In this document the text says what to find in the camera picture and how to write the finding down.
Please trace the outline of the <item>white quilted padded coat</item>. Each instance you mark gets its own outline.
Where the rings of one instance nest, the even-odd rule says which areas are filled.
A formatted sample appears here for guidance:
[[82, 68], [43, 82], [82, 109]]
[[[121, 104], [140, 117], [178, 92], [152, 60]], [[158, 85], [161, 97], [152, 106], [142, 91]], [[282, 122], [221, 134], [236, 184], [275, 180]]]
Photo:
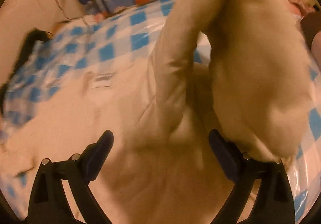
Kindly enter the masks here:
[[251, 157], [289, 162], [313, 87], [286, 0], [176, 0], [151, 55], [87, 68], [1, 143], [1, 186], [24, 215], [38, 167], [114, 145], [90, 190], [113, 223], [210, 223], [233, 184], [213, 154], [218, 128]]

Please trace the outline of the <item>blue white checkered bed cover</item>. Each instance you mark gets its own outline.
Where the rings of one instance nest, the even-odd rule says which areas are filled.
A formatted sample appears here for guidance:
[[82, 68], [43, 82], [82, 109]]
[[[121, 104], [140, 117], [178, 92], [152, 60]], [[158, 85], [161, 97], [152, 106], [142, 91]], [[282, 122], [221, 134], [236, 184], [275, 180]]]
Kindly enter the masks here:
[[[159, 0], [131, 7], [98, 23], [87, 15], [72, 21], [51, 40], [37, 40], [5, 93], [1, 143], [38, 117], [45, 102], [86, 73], [106, 73], [107, 87], [111, 87], [113, 73], [150, 55], [174, 3]], [[320, 71], [315, 62], [310, 74], [314, 97], [309, 127], [288, 174], [298, 222], [320, 195]]]

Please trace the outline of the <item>pink garment on bed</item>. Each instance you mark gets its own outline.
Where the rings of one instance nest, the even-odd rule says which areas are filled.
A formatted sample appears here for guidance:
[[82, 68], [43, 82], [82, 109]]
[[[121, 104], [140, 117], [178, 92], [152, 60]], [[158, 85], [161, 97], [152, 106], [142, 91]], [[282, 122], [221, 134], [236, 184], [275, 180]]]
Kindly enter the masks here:
[[303, 17], [316, 11], [314, 7], [309, 6], [303, 1], [300, 1], [300, 0], [287, 0], [287, 1], [288, 1], [288, 8], [292, 14]]

